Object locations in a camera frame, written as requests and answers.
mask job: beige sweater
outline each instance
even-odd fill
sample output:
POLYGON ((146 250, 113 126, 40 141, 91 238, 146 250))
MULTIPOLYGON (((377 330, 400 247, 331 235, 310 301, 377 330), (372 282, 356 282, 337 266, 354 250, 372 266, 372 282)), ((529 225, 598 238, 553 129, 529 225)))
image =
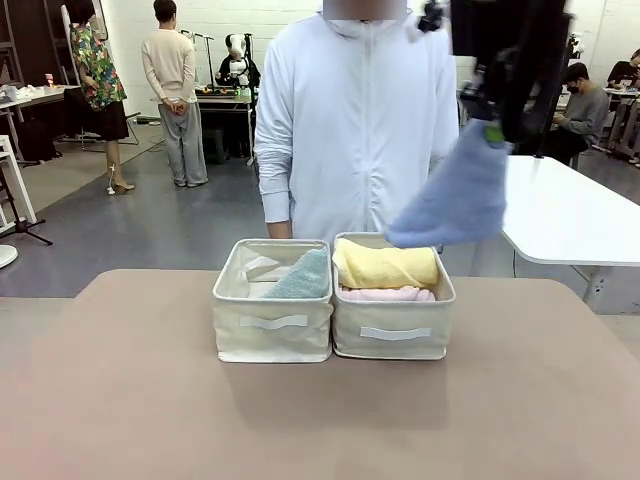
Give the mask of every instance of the beige sweater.
POLYGON ((158 101, 197 101, 193 87, 196 54, 193 43, 175 30, 159 29, 142 44, 142 63, 158 101))

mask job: white brick wall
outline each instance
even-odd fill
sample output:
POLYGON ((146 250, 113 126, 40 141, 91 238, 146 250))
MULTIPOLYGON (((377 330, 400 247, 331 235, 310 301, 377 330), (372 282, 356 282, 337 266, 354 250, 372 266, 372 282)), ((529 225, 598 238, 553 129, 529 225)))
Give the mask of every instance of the white brick wall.
MULTIPOLYGON (((423 0, 409 0, 414 9, 423 0)), ((586 53, 582 61, 592 67, 598 81, 606 80, 613 64, 640 48, 640 1, 569 0, 577 17, 572 30, 585 34, 586 53)), ((267 44, 285 25, 312 15, 321 0, 176 0, 178 27, 216 38, 212 44, 213 71, 227 55, 224 38, 230 33, 254 35, 255 61, 262 70, 267 44)), ((141 111, 157 116, 149 101, 153 93, 147 85, 140 60, 140 44, 157 28, 152 0, 102 0, 109 28, 110 46, 123 79, 129 101, 128 112, 141 111)), ((469 78, 473 62, 458 59, 458 79, 469 78)), ((209 82, 204 44, 198 44, 198 74, 209 82)))

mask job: black bag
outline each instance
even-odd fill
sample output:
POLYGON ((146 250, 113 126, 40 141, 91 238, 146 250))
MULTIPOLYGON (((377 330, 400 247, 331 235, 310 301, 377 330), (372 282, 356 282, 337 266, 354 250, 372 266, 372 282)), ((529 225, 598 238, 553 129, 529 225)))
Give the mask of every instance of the black bag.
POLYGON ((29 120, 16 126, 20 151, 25 162, 48 162, 62 156, 56 150, 47 126, 39 120, 29 120))

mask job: black trousers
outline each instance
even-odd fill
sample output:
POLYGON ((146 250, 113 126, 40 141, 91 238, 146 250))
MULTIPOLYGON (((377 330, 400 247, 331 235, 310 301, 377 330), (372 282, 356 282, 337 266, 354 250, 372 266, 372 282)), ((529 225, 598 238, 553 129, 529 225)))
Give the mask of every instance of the black trousers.
MULTIPOLYGON (((535 155, 540 145, 541 137, 523 143, 518 149, 520 155, 535 155)), ((589 144, 582 135, 570 132, 564 128, 558 128, 547 134, 542 154, 545 157, 555 158, 559 162, 569 165, 571 159, 589 149, 589 144)))

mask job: jacket zipper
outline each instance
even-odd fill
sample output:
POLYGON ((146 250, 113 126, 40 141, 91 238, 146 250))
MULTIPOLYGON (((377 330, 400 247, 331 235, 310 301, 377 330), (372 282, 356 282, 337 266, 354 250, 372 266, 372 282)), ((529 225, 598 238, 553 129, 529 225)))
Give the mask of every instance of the jacket zipper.
POLYGON ((365 24, 365 60, 363 68, 363 92, 364 105, 362 108, 362 163, 364 175, 364 218, 367 232, 373 231, 373 219, 371 215, 371 90, 373 79, 371 77, 371 56, 373 50, 373 30, 370 23, 365 24))

